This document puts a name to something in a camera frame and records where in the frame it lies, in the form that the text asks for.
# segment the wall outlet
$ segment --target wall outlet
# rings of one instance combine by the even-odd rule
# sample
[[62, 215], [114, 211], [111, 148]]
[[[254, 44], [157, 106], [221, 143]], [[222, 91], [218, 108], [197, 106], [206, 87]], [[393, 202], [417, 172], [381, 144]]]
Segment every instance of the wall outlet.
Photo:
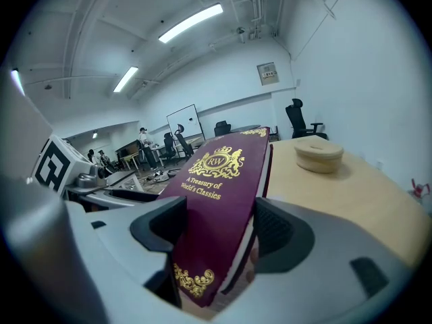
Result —
[[383, 163], [383, 161], [382, 160], [377, 160], [377, 164], [375, 165], [375, 168], [377, 168], [378, 170], [383, 170], [383, 166], [384, 166], [384, 163]]

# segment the round container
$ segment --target round container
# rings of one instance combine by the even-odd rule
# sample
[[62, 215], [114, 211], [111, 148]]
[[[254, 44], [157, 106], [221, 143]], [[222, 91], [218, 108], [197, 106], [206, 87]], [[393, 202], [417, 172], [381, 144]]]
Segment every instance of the round container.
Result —
[[306, 138], [294, 145], [297, 164], [315, 173], [333, 173], [342, 163], [344, 148], [322, 138]]

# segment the maroon book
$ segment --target maroon book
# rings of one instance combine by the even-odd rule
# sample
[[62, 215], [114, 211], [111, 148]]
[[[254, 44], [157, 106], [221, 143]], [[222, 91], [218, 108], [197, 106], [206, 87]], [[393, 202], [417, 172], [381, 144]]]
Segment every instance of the maroon book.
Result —
[[186, 196], [188, 227], [173, 250], [178, 286], [197, 305], [224, 291], [252, 236], [254, 199], [263, 193], [269, 129], [206, 141], [159, 198]]

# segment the gold emblem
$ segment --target gold emblem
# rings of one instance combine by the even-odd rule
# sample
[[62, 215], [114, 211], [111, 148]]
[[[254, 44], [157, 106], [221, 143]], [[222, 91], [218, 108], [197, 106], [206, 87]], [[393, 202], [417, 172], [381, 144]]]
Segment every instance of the gold emblem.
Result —
[[187, 270], [182, 272], [176, 263], [174, 263], [174, 276], [175, 279], [180, 280], [180, 286], [189, 290], [195, 298], [203, 296], [207, 286], [215, 279], [215, 274], [210, 269], [204, 272], [204, 276], [195, 276], [193, 279], [189, 277], [189, 272]]
[[241, 132], [241, 134], [259, 134], [260, 137], [265, 137], [265, 135], [267, 134], [267, 129], [266, 128], [259, 128], [259, 129], [255, 129], [255, 130], [244, 131], [244, 132]]
[[196, 160], [192, 168], [189, 169], [189, 173], [225, 179], [239, 176], [238, 168], [243, 166], [244, 161], [244, 157], [240, 157], [242, 149], [239, 148], [230, 155], [231, 150], [232, 148], [224, 146], [217, 148], [211, 156], [206, 153], [202, 159]]

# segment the beige lid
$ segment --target beige lid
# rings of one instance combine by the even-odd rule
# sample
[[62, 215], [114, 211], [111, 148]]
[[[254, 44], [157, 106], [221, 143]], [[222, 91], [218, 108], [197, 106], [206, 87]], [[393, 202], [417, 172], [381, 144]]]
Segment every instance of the beige lid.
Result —
[[294, 144], [297, 153], [318, 159], [337, 159], [344, 153], [344, 148], [322, 138], [305, 138]]

